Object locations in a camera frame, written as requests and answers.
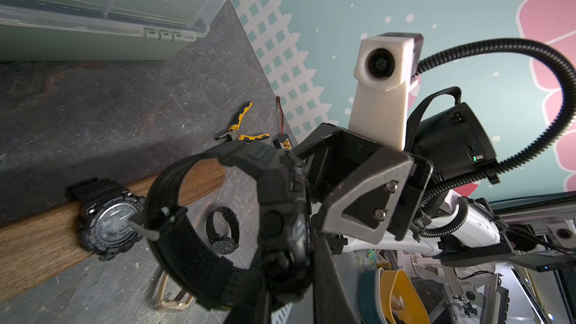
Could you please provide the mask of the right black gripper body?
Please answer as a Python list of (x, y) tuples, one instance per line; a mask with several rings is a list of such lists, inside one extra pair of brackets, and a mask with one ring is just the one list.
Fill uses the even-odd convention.
[(433, 164), (408, 151), (323, 123), (298, 144), (309, 196), (320, 203), (318, 228), (377, 244), (408, 234)]

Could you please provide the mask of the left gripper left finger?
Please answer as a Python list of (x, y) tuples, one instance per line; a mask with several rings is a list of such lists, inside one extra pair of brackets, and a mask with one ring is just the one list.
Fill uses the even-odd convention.
[(270, 295), (260, 260), (253, 260), (243, 282), (242, 291), (224, 321), (226, 324), (270, 323)]

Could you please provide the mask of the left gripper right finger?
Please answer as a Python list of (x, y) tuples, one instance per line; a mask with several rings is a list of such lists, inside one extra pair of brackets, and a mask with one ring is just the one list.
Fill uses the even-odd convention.
[(347, 301), (329, 243), (316, 237), (313, 252), (313, 320), (315, 323), (361, 323)]

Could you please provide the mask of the black rugged sport watch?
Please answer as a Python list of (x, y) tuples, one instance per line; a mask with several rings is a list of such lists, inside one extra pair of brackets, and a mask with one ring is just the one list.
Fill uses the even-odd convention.
[[(249, 181), (247, 193), (229, 197), (195, 223), (191, 207), (179, 202), (186, 174), (215, 159)], [(263, 142), (227, 142), (186, 157), (154, 180), (144, 207), (129, 219), (169, 276), (208, 310), (232, 310), (253, 260), (260, 260), (270, 307), (299, 300), (311, 285), (312, 255), (304, 162), (286, 149)], [(208, 214), (219, 206), (238, 218), (239, 247), (226, 256), (212, 251)]]

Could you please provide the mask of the large black digital watch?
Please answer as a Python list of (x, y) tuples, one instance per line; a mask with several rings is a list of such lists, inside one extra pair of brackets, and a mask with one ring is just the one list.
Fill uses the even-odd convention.
[(101, 261), (132, 249), (142, 236), (128, 224), (146, 201), (109, 178), (90, 178), (72, 184), (64, 195), (80, 204), (76, 233), (85, 251)]

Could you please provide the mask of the wooden watch stand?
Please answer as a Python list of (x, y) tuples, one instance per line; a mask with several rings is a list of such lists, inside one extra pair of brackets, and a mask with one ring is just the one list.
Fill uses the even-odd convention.
[[(202, 160), (184, 177), (179, 202), (189, 205), (219, 189), (226, 170)], [(90, 258), (76, 234), (80, 204), (67, 205), (1, 228), (1, 302)]]

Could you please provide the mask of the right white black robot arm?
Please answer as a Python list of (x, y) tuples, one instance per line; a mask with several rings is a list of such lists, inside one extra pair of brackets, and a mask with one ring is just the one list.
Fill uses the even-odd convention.
[(387, 231), (375, 244), (377, 249), (414, 251), (437, 255), (438, 242), (448, 238), (459, 251), (465, 248), (486, 251), (498, 246), (501, 238), (492, 229), (479, 229), (471, 224), (470, 208), (448, 217), (444, 226), (414, 229), (407, 237), (408, 217), (427, 214), (437, 209), (437, 201), (452, 189), (482, 179), (497, 182), (499, 175), (533, 160), (558, 141), (575, 120), (575, 67), (553, 47), (534, 40), (499, 38), (454, 46), (430, 55), (418, 63), (422, 74), (458, 59), (492, 53), (517, 53), (529, 56), (547, 66), (562, 89), (562, 106), (555, 120), (534, 142), (510, 158), (498, 161), (472, 110), (461, 102), (457, 87), (447, 88), (446, 95), (455, 99), (453, 108), (423, 119), (429, 100), (423, 100), (412, 112), (406, 125), (406, 150), (412, 155), (413, 168), (405, 181), (403, 193), (395, 207)]

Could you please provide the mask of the black charging board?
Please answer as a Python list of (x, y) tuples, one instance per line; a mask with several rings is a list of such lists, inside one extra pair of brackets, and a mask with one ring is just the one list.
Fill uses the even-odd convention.
[(293, 149), (293, 144), (287, 133), (280, 133), (272, 140), (272, 143), (274, 147), (277, 149), (288, 149), (288, 150)]

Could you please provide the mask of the clear plastic storage box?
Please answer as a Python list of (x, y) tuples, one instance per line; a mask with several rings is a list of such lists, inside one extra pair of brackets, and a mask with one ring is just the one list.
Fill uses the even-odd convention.
[(1, 0), (4, 61), (160, 61), (200, 38), (227, 0)]

